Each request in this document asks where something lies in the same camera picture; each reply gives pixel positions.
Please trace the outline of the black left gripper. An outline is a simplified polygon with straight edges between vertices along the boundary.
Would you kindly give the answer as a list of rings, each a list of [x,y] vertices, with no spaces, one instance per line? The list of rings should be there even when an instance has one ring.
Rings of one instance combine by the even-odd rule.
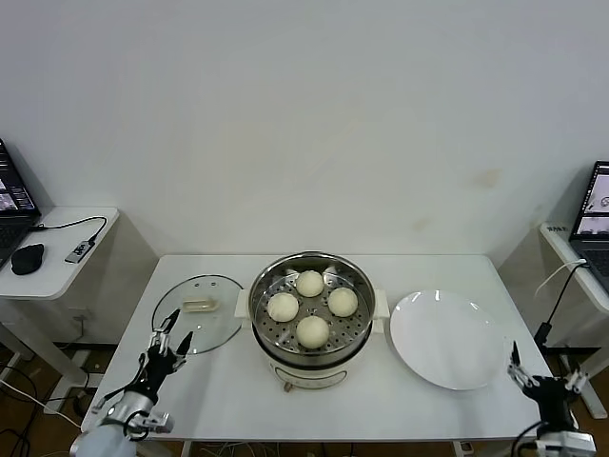
[[[169,334],[179,315],[180,310],[175,309],[159,327],[152,331],[149,342],[150,350],[147,352],[148,360],[142,380],[142,389],[146,395],[157,395],[168,375],[176,372],[186,362],[193,337],[192,331],[185,336],[175,352],[168,347]]]

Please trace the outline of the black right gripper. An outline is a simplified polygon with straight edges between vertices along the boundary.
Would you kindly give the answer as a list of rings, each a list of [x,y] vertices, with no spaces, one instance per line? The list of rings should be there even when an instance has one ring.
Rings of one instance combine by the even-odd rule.
[[[530,398],[538,405],[542,428],[577,428],[571,404],[579,397],[588,373],[576,362],[565,362],[564,378],[532,376],[521,364],[516,341],[512,343],[507,373],[522,392],[530,389]]]

